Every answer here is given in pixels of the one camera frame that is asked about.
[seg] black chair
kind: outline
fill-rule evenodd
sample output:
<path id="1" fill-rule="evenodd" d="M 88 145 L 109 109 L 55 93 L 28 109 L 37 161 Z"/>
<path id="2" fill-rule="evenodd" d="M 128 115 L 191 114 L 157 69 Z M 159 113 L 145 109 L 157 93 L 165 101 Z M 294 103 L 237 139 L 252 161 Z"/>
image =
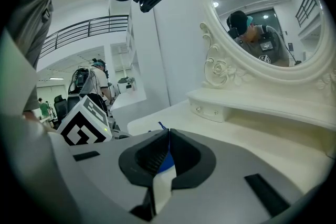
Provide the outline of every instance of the black chair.
<path id="1" fill-rule="evenodd" d="M 57 119 L 59 124 L 61 124 L 62 120 L 67 116 L 67 99 L 63 99 L 61 95 L 56 96 L 54 98 L 54 108 L 56 110 Z"/>
<path id="2" fill-rule="evenodd" d="M 80 101 L 79 96 L 69 96 L 68 97 L 68 113 L 73 109 L 73 107 Z"/>

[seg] gray plastic surface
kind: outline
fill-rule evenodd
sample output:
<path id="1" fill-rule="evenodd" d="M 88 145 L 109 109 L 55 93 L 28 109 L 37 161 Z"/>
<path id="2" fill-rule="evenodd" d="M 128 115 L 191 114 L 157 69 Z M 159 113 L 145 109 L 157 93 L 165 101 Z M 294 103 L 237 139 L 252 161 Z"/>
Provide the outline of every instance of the gray plastic surface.
<path id="1" fill-rule="evenodd" d="M 179 131 L 208 146 L 216 155 L 213 174 L 195 189 L 174 190 L 172 197 L 155 217 L 154 223 L 262 223 L 270 216 L 244 180 L 260 174 L 290 204 L 302 193 L 283 174 L 250 151 L 208 138 Z"/>
<path id="2" fill-rule="evenodd" d="M 146 189 L 129 183 L 119 169 L 118 158 L 126 148 L 160 131 L 69 147 L 62 136 L 48 135 L 34 122 L 21 117 L 0 119 L 5 123 L 0 126 L 2 142 L 15 176 L 59 222 L 147 223 L 128 212 L 142 204 Z M 180 132 L 208 146 L 216 155 L 217 165 L 212 175 L 197 188 L 174 190 L 151 223 L 265 222 L 270 216 L 244 180 L 251 174 L 259 173 L 290 204 L 302 197 L 290 180 L 248 150 Z M 90 151 L 100 155 L 79 162 L 73 158 L 73 155 Z M 295 207 L 289 208 L 270 223 L 293 216 L 293 211 Z"/>
<path id="3" fill-rule="evenodd" d="M 80 161 L 78 165 L 107 197 L 126 211 L 130 211 L 135 206 L 142 204 L 147 188 L 132 185 L 127 180 L 119 168 L 119 156 L 128 147 L 138 144 L 158 132 L 160 131 L 105 143 L 71 146 L 70 151 L 72 155 L 97 151 L 99 156 Z"/>

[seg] metal railing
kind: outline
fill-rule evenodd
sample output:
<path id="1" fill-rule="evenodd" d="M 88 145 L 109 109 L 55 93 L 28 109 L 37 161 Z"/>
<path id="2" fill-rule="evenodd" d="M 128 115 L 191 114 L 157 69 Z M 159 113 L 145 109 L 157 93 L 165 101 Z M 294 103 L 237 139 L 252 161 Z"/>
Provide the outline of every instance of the metal railing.
<path id="1" fill-rule="evenodd" d="M 314 9 L 314 7 L 317 6 L 316 0 L 303 0 L 301 3 L 301 6 L 296 13 L 295 17 L 299 22 L 299 26 L 303 24 L 303 22 L 308 19 L 308 16 Z"/>
<path id="2" fill-rule="evenodd" d="M 128 15 L 99 17 L 70 25 L 46 38 L 42 46 L 40 58 L 66 44 L 83 38 L 111 32 L 126 31 L 127 26 Z"/>

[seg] green shirt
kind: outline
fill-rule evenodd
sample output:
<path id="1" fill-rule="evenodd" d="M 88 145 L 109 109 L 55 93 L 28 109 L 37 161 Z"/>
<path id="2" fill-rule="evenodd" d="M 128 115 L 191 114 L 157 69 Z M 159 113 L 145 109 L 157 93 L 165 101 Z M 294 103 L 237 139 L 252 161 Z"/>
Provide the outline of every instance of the green shirt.
<path id="1" fill-rule="evenodd" d="M 40 109 L 41 109 L 41 112 L 42 112 L 42 116 L 46 116 L 46 117 L 49 116 L 49 112 L 48 112 L 49 107 L 46 103 L 40 104 Z"/>

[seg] gray shirt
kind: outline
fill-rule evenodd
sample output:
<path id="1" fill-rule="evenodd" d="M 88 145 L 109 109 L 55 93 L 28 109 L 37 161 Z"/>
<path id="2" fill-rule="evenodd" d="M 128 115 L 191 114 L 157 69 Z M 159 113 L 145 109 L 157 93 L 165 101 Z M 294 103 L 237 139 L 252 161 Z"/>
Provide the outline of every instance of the gray shirt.
<path id="1" fill-rule="evenodd" d="M 264 34 L 263 27 L 261 25 L 256 25 L 258 34 Z M 266 26 L 266 31 L 271 33 L 274 38 L 273 49 L 263 51 L 260 45 L 260 42 L 243 42 L 239 37 L 235 41 L 249 54 L 254 57 L 264 60 L 265 56 L 268 56 L 270 64 L 274 64 L 278 60 L 286 61 L 289 64 L 288 54 L 285 48 L 285 43 L 278 34 L 278 32 L 270 26 Z"/>
<path id="2" fill-rule="evenodd" d="M 45 10 L 49 19 L 42 19 Z M 20 0 L 6 28 L 17 47 L 36 69 L 42 46 L 48 34 L 53 6 L 49 0 Z M 36 87 L 32 91 L 24 111 L 39 108 Z"/>

